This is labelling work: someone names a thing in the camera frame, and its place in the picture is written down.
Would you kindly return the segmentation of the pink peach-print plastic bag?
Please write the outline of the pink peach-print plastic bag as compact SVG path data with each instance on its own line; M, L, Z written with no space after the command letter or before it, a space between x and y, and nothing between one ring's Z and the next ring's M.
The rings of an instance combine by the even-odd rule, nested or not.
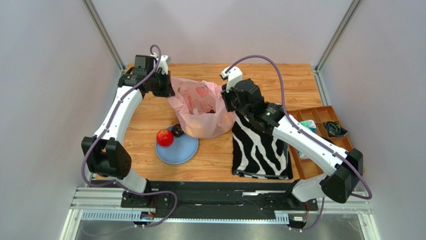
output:
M194 138L210 139L227 133L235 122L222 98L222 87L210 81L172 77L175 96L168 98L183 131Z

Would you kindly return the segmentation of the red apple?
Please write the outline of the red apple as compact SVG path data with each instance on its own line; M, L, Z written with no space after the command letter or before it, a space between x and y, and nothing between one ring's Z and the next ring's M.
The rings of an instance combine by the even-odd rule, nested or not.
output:
M156 143L161 147L170 147L174 142L174 135L169 129L161 129L156 134Z

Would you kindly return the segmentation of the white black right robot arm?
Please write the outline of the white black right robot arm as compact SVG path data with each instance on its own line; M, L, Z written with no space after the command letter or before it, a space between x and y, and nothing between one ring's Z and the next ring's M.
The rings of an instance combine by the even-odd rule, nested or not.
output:
M363 154L332 144L289 115L283 106L264 100L251 79L221 87L222 99L229 112L246 117L253 127L276 137L305 154L323 171L321 175L293 183L288 193L300 202L328 197L344 204L363 178Z

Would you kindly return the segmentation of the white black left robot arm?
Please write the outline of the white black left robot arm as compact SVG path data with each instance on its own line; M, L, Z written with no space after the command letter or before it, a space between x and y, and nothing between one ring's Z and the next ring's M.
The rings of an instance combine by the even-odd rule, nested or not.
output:
M168 55L136 55L134 66L118 80L113 104L102 125L93 136L86 136L81 142L83 170L107 178L133 194L151 191L150 182L132 168L132 158L124 148L124 137L146 93L162 98L174 96L170 62Z

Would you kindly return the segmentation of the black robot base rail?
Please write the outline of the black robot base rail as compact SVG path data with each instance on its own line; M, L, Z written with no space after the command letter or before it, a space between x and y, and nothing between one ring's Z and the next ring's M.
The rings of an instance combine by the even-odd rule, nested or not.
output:
M165 217L173 208L174 193L177 206L171 217L179 219L216 220L274 220L276 211L305 215L319 209L317 200L308 203L288 200L286 181L280 182L222 182L222 181L151 181L151 191L163 191L154 196L122 193L122 208L157 210Z

